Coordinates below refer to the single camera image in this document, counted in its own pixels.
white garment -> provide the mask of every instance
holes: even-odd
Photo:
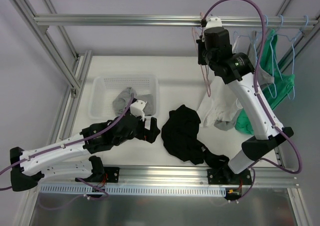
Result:
[[[211,97],[206,93],[197,110],[202,128],[213,125],[216,120],[230,122],[237,111],[242,109],[237,97],[221,77],[215,76],[210,88]]]

black garment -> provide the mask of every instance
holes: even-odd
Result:
[[[181,105],[169,112],[169,120],[161,130],[163,145],[169,154],[193,164],[204,161],[213,169],[219,169],[229,161],[225,155],[215,155],[197,140],[200,118],[196,111]]]

green garment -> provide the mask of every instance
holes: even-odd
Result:
[[[272,50],[275,54],[276,52],[276,44],[277,44],[278,36],[273,29],[269,37],[267,38],[265,44],[264,44],[264,49],[263,49],[263,54],[260,62],[260,66],[263,70],[268,72],[270,75],[272,75],[272,68],[274,68],[274,84],[276,87],[276,92],[275,92],[275,87],[274,85],[269,85],[270,91],[272,94],[270,94],[270,91],[268,87],[262,90],[267,102],[269,103],[270,107],[272,110],[274,110],[287,96],[287,94],[290,94],[294,87],[294,79],[295,75],[284,75],[280,73],[277,69],[277,58],[274,57],[272,58]],[[249,121],[249,118],[246,114],[246,112],[242,109],[242,111],[239,114],[239,117],[236,120],[235,124],[235,129],[238,130],[241,133],[253,135],[254,130],[252,128],[252,125]]]

